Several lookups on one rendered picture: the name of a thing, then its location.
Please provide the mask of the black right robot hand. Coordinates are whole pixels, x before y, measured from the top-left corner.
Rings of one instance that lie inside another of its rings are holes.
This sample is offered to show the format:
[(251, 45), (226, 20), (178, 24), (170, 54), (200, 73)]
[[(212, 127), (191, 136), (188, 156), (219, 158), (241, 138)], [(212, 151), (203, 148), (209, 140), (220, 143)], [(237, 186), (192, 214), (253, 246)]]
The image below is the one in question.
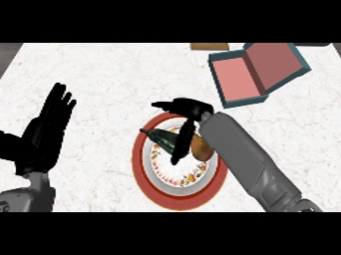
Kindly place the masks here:
[(200, 123), (213, 115), (213, 106), (198, 100), (176, 98), (172, 102), (154, 102), (152, 106), (163, 109), (170, 114), (180, 115), (186, 121), (180, 127), (170, 163), (178, 165), (179, 160), (186, 157), (191, 141), (195, 132), (194, 123)]

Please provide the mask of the brown pear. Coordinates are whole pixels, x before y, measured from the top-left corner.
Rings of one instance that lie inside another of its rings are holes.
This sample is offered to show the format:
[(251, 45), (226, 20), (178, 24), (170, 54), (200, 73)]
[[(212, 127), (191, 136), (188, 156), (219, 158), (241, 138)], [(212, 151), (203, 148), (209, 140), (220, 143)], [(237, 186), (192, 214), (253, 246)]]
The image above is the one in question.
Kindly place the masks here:
[(213, 148), (198, 134), (194, 135), (191, 140), (191, 153), (198, 161), (209, 161), (214, 153)]

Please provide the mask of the dark green eggplant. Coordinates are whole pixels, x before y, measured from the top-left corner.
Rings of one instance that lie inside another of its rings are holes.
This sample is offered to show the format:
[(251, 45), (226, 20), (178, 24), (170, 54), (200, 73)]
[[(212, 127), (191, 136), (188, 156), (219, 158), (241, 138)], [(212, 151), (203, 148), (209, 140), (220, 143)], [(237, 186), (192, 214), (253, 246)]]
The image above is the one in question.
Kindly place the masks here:
[(167, 153), (173, 154), (178, 134), (160, 128), (142, 128), (141, 132), (148, 136), (151, 141), (167, 151)]

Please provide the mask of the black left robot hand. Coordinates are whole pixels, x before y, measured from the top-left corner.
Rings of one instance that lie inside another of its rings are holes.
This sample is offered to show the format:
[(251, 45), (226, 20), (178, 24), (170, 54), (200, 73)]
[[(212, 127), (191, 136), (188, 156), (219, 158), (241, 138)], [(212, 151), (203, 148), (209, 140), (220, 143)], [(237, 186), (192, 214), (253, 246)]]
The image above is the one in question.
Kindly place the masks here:
[(0, 159), (15, 162), (18, 175), (47, 173), (55, 167), (75, 104), (67, 86), (58, 83), (24, 134), (18, 136), (0, 130)]

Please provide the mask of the red rimmed floral plate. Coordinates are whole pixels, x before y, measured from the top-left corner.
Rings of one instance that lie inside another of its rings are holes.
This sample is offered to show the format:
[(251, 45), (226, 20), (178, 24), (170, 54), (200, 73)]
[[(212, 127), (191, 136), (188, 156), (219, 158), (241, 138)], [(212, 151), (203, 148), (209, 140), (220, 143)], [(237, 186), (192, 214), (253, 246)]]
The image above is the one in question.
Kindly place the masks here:
[(172, 155), (141, 132), (133, 147), (133, 173), (149, 200), (172, 210), (201, 207), (216, 196), (228, 173), (228, 167), (214, 153), (209, 161), (200, 161), (192, 153), (172, 164)]

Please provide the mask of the teal and pink cardboard box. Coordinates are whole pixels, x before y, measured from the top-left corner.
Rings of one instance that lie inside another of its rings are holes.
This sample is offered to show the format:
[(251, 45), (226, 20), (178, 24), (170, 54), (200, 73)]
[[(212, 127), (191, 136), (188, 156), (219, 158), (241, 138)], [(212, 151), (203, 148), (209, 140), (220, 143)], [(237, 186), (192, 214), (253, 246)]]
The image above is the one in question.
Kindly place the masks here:
[(207, 62), (226, 109), (263, 103), (311, 71), (293, 43), (246, 43), (241, 50), (210, 54)]

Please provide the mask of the brown wooden block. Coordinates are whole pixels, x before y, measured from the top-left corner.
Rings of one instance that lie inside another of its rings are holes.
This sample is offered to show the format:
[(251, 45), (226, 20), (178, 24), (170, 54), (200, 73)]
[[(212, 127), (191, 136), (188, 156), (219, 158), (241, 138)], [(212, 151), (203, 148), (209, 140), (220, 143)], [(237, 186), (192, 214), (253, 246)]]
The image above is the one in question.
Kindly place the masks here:
[(228, 43), (191, 43), (189, 46), (197, 51), (229, 51)]

